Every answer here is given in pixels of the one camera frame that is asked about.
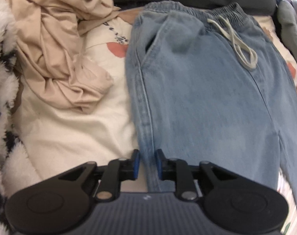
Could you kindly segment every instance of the fuzzy fabric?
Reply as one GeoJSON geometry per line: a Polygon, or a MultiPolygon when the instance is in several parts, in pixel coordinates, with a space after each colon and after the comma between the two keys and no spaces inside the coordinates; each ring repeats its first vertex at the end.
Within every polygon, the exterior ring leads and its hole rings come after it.
{"type": "Polygon", "coordinates": [[[11,108],[14,106],[19,86],[13,73],[15,64],[15,21],[5,0],[0,0],[0,235],[10,232],[4,214],[6,194],[2,170],[11,152],[22,146],[11,123],[11,108]]]}

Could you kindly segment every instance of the drawstring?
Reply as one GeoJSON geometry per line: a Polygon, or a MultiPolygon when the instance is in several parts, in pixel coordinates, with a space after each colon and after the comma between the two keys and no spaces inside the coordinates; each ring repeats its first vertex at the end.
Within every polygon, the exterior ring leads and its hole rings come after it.
{"type": "Polygon", "coordinates": [[[226,27],[228,28],[228,32],[226,32],[216,21],[212,19],[207,19],[208,23],[214,24],[220,31],[221,33],[232,43],[232,47],[239,58],[241,64],[243,65],[244,68],[247,70],[254,70],[257,65],[257,54],[254,49],[250,48],[247,46],[235,33],[234,29],[232,28],[230,22],[228,19],[225,19],[221,16],[219,16],[220,19],[222,19],[225,22],[226,27]],[[242,49],[247,51],[250,55],[250,61],[246,59],[244,56],[242,49]]]}

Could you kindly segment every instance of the bedsheet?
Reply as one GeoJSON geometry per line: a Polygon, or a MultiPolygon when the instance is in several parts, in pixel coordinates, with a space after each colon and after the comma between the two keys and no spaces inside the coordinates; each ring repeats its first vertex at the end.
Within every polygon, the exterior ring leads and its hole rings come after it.
{"type": "MultiPolygon", "coordinates": [[[[255,19],[287,61],[297,84],[297,64],[276,36],[271,17],[255,19]]],[[[4,184],[8,195],[86,161],[106,165],[112,159],[130,157],[132,150],[138,147],[124,69],[131,27],[115,18],[85,36],[85,54],[107,70],[114,81],[109,93],[89,115],[47,105],[31,91],[22,77],[22,102],[13,118],[26,152],[12,155],[6,164],[4,184]]],[[[284,174],[280,173],[278,177],[278,191],[290,206],[282,232],[296,235],[297,209],[293,194],[284,174]]],[[[124,182],[122,190],[147,190],[142,167],[139,179],[124,182]]]]}

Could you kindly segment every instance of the light blue jeans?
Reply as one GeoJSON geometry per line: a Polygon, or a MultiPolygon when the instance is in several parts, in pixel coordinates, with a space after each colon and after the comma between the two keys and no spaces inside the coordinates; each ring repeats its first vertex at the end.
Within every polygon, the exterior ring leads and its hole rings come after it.
{"type": "Polygon", "coordinates": [[[148,4],[125,66],[150,191],[174,189],[158,180],[154,151],[161,148],[167,158],[211,161],[273,189],[281,166],[297,202],[297,92],[280,53],[238,4],[206,12],[148,4]],[[230,32],[219,16],[256,52],[255,69],[207,21],[230,32]]]}

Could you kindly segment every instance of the beige shirt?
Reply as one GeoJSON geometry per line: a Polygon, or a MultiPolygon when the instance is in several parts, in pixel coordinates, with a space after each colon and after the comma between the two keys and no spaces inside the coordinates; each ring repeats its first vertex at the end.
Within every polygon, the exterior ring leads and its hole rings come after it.
{"type": "Polygon", "coordinates": [[[90,113],[113,81],[82,52],[81,35],[115,18],[119,8],[113,0],[7,2],[18,28],[21,73],[32,91],[53,107],[90,113]]]}

